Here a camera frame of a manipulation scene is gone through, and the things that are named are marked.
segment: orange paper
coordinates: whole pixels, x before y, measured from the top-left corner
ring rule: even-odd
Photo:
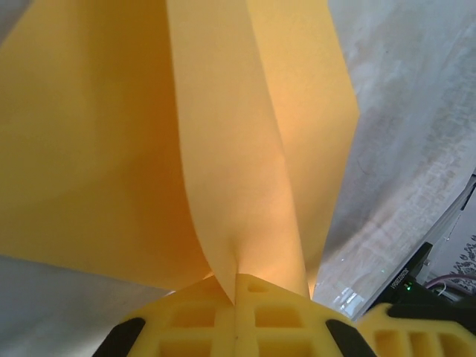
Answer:
[[[38,0],[0,82],[0,253],[309,296],[358,117],[324,1]]]

